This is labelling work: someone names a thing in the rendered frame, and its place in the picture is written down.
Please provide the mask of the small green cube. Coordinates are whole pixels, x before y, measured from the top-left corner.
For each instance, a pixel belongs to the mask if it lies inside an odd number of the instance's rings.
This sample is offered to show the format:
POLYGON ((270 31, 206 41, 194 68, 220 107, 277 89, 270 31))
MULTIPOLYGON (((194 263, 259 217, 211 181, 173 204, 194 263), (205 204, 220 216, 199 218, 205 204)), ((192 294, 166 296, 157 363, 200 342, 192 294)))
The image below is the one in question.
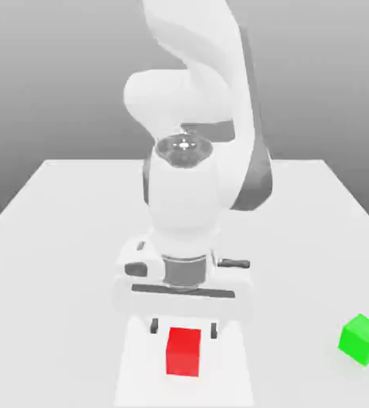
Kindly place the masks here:
POLYGON ((338 348, 366 367, 369 364, 369 318, 358 314, 343 326, 338 348))

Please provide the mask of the small red cube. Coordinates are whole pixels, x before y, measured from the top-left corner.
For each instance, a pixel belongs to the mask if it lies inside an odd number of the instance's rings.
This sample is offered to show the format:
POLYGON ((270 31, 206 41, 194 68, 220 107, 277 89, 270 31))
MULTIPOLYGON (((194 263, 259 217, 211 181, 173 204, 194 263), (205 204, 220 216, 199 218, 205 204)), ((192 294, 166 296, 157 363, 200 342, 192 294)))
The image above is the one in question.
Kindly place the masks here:
POLYGON ((166 374, 198 377, 201 331, 170 328, 166 346, 166 374))

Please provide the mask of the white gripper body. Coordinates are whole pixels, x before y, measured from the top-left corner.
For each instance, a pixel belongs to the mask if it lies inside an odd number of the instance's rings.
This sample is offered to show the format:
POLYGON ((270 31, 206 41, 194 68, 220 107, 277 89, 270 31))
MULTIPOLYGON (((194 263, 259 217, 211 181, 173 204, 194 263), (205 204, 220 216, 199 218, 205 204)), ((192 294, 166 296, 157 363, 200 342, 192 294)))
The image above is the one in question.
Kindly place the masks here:
POLYGON ((141 317, 177 316, 209 320, 247 321, 253 312, 253 284, 249 280, 213 278, 207 286, 176 292, 148 280, 115 277, 112 300, 116 311, 141 317))

